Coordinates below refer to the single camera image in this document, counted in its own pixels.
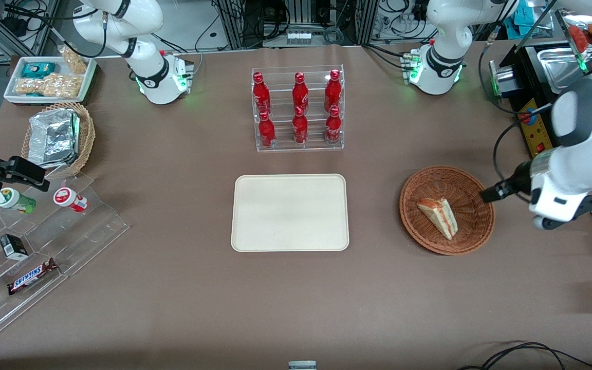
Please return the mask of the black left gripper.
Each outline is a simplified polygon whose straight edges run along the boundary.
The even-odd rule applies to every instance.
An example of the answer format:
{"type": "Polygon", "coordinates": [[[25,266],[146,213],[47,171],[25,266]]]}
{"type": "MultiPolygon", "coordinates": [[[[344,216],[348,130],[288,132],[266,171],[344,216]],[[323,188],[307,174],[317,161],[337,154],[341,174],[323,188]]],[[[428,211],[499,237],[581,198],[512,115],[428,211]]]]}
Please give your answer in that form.
{"type": "Polygon", "coordinates": [[[522,162],[516,167],[514,173],[480,192],[480,197],[484,203],[493,203],[505,199],[508,196],[526,196],[531,195],[531,164],[533,160],[522,162]]]}

